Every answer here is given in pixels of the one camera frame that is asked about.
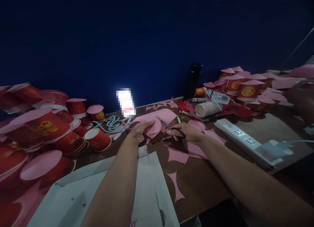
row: barcode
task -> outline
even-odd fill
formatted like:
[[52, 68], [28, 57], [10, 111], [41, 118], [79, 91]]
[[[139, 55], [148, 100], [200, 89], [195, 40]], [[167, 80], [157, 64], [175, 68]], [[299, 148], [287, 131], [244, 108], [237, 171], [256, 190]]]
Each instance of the barcode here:
[[225, 95], [223, 95], [222, 97], [221, 97], [221, 101], [228, 101], [228, 97], [227, 96], [225, 96]]

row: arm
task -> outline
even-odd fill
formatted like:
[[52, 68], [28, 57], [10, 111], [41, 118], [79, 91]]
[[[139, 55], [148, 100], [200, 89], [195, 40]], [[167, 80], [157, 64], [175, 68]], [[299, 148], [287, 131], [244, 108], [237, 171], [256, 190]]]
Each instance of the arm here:
[[[252, 213], [279, 226], [314, 224], [314, 209], [262, 169], [186, 123], [173, 127], [203, 150], [232, 193]], [[166, 132], [181, 136], [176, 130]]]
[[82, 221], [82, 227], [129, 226], [136, 184], [138, 145], [155, 121], [136, 125], [123, 141], [100, 183]]

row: electrical outlet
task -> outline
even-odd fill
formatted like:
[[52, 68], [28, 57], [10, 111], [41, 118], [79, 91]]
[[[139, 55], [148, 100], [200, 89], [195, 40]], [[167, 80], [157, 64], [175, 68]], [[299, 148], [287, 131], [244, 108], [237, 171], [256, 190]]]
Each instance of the electrical outlet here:
[[245, 133], [242, 130], [239, 130], [238, 128], [233, 129], [232, 132], [234, 132], [239, 137], [245, 135]]
[[250, 146], [255, 147], [257, 145], [260, 145], [260, 143], [255, 142], [254, 139], [252, 139], [251, 137], [245, 137], [243, 139], [246, 143], [248, 143]]

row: hand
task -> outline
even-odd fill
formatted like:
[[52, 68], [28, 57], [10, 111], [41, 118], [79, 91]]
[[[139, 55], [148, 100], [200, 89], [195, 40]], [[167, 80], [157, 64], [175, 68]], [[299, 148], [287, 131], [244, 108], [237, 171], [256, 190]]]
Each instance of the hand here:
[[[190, 143], [197, 144], [202, 141], [202, 138], [204, 134], [200, 132], [199, 130], [195, 129], [194, 127], [188, 125], [187, 123], [180, 123], [172, 126], [174, 128], [180, 129], [186, 136], [186, 140], [189, 141]], [[168, 135], [172, 135], [176, 141], [179, 141], [177, 136], [181, 136], [182, 134], [177, 131], [177, 130], [169, 130], [165, 129], [163, 133], [167, 133]]]
[[145, 131], [145, 129], [147, 129], [148, 127], [152, 126], [155, 123], [155, 121], [150, 121], [147, 123], [140, 123], [137, 124], [128, 134], [127, 137], [134, 139], [137, 144], [140, 144], [141, 142], [144, 141], [144, 136], [143, 133]]

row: power strip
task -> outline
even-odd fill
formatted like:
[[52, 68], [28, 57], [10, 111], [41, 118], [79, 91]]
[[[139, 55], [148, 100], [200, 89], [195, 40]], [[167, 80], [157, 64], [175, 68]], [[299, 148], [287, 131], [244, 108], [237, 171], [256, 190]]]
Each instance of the power strip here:
[[261, 146], [261, 143], [227, 119], [217, 120], [214, 124], [262, 167], [275, 169], [275, 165], [283, 161], [282, 158], [269, 160], [267, 156], [263, 156], [261, 149], [257, 149]]

